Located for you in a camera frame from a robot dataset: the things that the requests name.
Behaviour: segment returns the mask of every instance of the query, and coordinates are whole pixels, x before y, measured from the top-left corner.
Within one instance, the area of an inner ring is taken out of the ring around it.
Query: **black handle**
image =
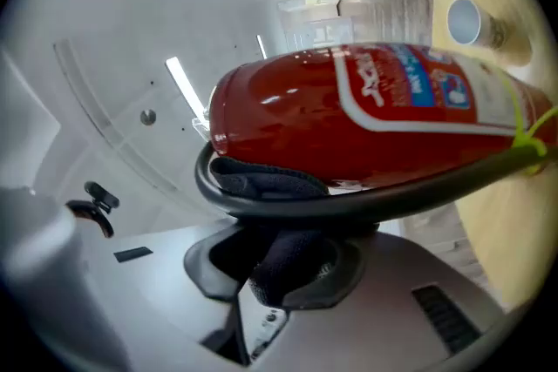
[[[220,189],[208,174],[213,153],[209,142],[195,165],[196,184],[209,202],[234,217],[255,220],[260,225],[323,230],[340,227],[344,222],[370,224],[420,213],[455,201],[529,166],[558,159],[556,147],[549,147],[543,158],[531,146],[517,147],[458,169],[399,185],[312,199],[278,200],[249,199]]]
[[[111,222],[103,215],[97,205],[85,200],[70,200],[66,203],[76,217],[92,220],[99,225],[103,235],[108,239],[113,237],[114,229]]]

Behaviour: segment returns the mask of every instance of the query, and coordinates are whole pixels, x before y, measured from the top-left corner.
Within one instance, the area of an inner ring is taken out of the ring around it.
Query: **fluorescent light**
[[[190,84],[190,81],[188,81],[186,73],[184,72],[184,70],[182,70],[182,66],[180,65],[178,58],[171,57],[170,59],[167,59],[165,65],[167,66],[171,75],[173,75],[174,82],[178,85],[178,88],[182,92],[182,95],[184,95],[184,98],[188,102],[188,105],[192,109],[192,112],[194,112],[195,116],[200,120],[201,123],[207,122],[207,120],[203,116],[204,107],[201,104],[198,95],[195,94],[194,88]]]
[[[258,40],[258,45],[260,45],[260,51],[262,52],[262,56],[264,59],[267,59],[267,55],[265,54],[265,50],[263,49],[263,44],[262,44],[262,37],[259,34],[255,35],[255,38]]]

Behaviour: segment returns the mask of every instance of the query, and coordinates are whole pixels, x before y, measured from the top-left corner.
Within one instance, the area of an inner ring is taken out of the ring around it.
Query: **label logo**
[[[444,94],[446,107],[453,109],[469,109],[471,101],[467,95],[467,88],[461,77],[452,73],[437,73],[440,87]]]
[[[378,72],[376,71],[376,65],[372,60],[372,56],[369,53],[358,53],[357,57],[357,73],[363,81],[364,85],[361,90],[364,97],[372,96],[374,102],[378,107],[384,106],[384,99],[379,91],[380,78]]]

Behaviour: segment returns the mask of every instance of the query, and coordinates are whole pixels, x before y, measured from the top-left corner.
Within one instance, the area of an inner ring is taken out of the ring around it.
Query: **ceiling light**
[[[262,44],[262,37],[259,34],[255,35],[255,38],[258,41],[258,45],[260,45],[260,51],[262,52],[262,56],[264,59],[267,59],[268,56],[265,54],[265,50],[263,49],[263,44]]]
[[[182,70],[182,66],[177,57],[171,57],[167,59],[165,62],[168,70],[170,71],[171,75],[173,75],[174,82],[178,85],[178,88],[184,95],[184,98],[188,102],[188,105],[194,112],[195,116],[200,120],[200,122],[206,122],[207,120],[203,116],[203,105],[201,104],[198,95],[195,94],[194,88],[188,81],[188,77],[184,70]]]
[[[277,95],[274,95],[274,96],[272,96],[272,97],[265,98],[265,99],[261,102],[261,104],[273,103],[273,102],[275,102],[275,101],[278,100],[278,99],[281,99],[281,97],[279,97],[279,96],[277,96]]]

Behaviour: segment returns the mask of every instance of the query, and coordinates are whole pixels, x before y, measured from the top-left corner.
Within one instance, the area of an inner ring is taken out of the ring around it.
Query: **white label stripe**
[[[337,89],[341,107],[347,115],[357,124],[373,132],[436,132],[436,133],[470,133],[481,135],[503,135],[513,137],[514,129],[492,127],[486,125],[473,125],[466,123],[444,123],[432,121],[394,121],[372,117],[365,112],[353,98],[350,89],[349,73],[344,53],[338,46],[331,47],[333,63],[337,77]]]

